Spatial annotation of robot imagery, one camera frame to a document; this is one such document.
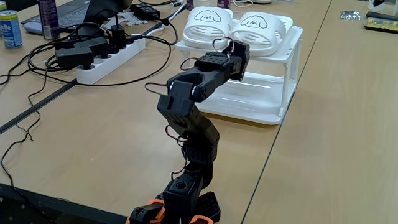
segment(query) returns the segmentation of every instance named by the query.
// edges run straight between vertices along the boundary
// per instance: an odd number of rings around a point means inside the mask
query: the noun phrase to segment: power strip
[[[110,54],[110,58],[95,58],[94,63],[92,64],[93,68],[77,68],[77,82],[81,84],[94,84],[144,49],[145,39],[139,39],[134,41],[132,44],[127,44],[127,46],[124,49],[119,50],[118,53]]]

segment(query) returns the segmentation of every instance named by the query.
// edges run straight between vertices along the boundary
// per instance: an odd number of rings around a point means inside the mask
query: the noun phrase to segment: light wooden table
[[[303,65],[328,5],[329,0],[307,0],[296,5],[274,2],[256,9],[290,16],[304,28]],[[179,34],[187,16],[185,11],[173,21]],[[173,40],[170,29],[160,36]],[[167,47],[149,42],[145,51],[99,83],[142,77],[159,67],[166,53]],[[177,74],[181,58],[180,52],[173,51],[169,66],[150,81],[164,83]],[[274,69],[262,66],[252,64],[248,70]],[[144,83],[117,88],[76,86],[42,108],[40,125],[32,132],[35,141],[17,146],[8,157],[6,165],[16,185],[122,215],[163,191],[170,171],[181,168],[183,159],[175,141],[164,133],[166,120],[156,110],[159,97],[146,92]],[[278,126],[210,117],[221,139],[214,179],[206,190],[216,192],[221,222],[239,223]],[[33,120],[31,116],[21,125]],[[21,136],[20,130],[12,128],[0,136],[0,145],[8,146]],[[0,182],[9,183],[3,174]]]
[[[244,223],[397,223],[398,36],[333,0]]]
[[[68,1],[70,0],[57,0],[57,5],[65,4]],[[163,16],[168,16],[172,12],[174,12],[174,10],[177,9],[166,8],[165,10],[162,10],[161,13]],[[19,22],[38,14],[39,10],[37,6],[32,6],[24,9],[18,12]],[[126,27],[126,32],[141,34],[147,29],[150,29],[155,24],[156,22],[149,22],[146,25]],[[44,40],[42,36],[28,34],[22,25],[20,26],[20,29],[22,34],[22,40],[24,43],[21,48],[6,49],[4,47],[3,41],[0,41],[0,74],[2,75],[7,74],[8,70],[12,66],[14,66],[23,56],[27,55],[34,47],[46,44],[48,42],[47,40]],[[34,62],[40,67],[45,67],[45,60],[53,54],[53,50],[41,53],[35,57]],[[15,69],[12,74],[19,74],[22,73],[24,70],[27,70],[26,63]],[[68,81],[76,78],[74,70],[61,74],[49,73],[49,75]],[[0,78],[0,82],[3,82],[4,80],[6,80],[6,77]],[[0,105],[3,105],[0,108],[0,126],[4,125],[12,118],[28,109],[30,107],[30,104],[27,101],[27,96],[41,89],[42,85],[42,77],[33,75],[33,73],[27,73],[22,77],[12,77],[10,82],[6,86],[0,86]],[[61,88],[63,85],[64,83],[48,82],[45,91],[42,94],[33,97],[33,102],[39,102],[46,96],[49,96],[51,93]]]

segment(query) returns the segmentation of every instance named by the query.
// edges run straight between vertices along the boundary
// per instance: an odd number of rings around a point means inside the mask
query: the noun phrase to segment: can
[[[53,40],[58,38],[60,36],[60,26],[55,0],[38,0],[38,5],[44,39]]]
[[[223,9],[231,9],[231,1],[230,0],[218,0],[217,6]]]
[[[22,46],[17,11],[5,10],[0,12],[0,26],[6,48],[14,49]]]
[[[5,1],[0,1],[0,12],[7,10],[7,4]],[[0,37],[2,36],[2,29],[0,27]]]

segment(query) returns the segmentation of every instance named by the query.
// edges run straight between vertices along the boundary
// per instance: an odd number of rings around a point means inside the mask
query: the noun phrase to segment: slipper
[[[233,13],[229,9],[218,7],[196,7],[188,16],[188,22],[183,32],[183,41],[186,45],[212,49],[213,40],[229,36],[233,26]],[[228,40],[215,42],[215,48],[226,47]]]
[[[250,55],[268,56],[280,47],[293,20],[264,12],[247,12],[236,24],[230,37],[250,45]]]

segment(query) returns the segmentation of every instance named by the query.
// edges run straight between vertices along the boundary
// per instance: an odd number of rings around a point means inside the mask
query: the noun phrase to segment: black robotic arm
[[[249,46],[231,41],[222,52],[208,52],[195,66],[167,81],[168,95],[161,95],[157,109],[184,138],[182,152],[190,163],[169,182],[157,200],[132,212],[130,224],[210,224],[220,219],[215,194],[199,197],[213,178],[213,162],[220,134],[195,103],[207,99],[229,79],[242,80],[249,62]]]

